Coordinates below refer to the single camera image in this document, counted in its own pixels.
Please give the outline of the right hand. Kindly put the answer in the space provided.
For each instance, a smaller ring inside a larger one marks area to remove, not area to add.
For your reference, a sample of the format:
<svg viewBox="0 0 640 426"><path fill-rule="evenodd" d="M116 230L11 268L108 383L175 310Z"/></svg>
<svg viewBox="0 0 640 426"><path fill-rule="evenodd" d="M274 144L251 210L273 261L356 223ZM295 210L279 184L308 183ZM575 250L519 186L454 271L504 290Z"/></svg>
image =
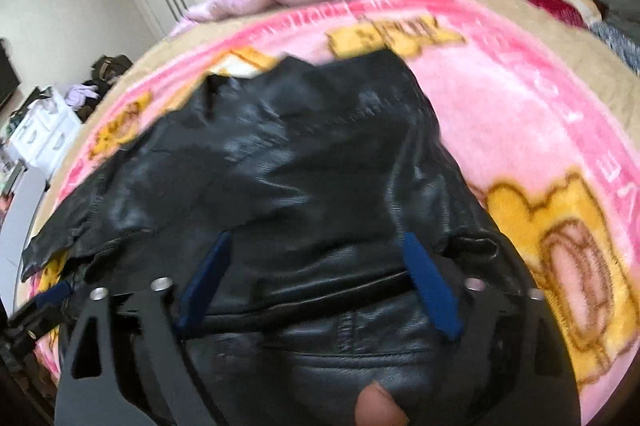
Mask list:
<svg viewBox="0 0 640 426"><path fill-rule="evenodd" d="M357 398L354 411L356 426L407 426L406 413L393 396L378 382L364 387Z"/></svg>

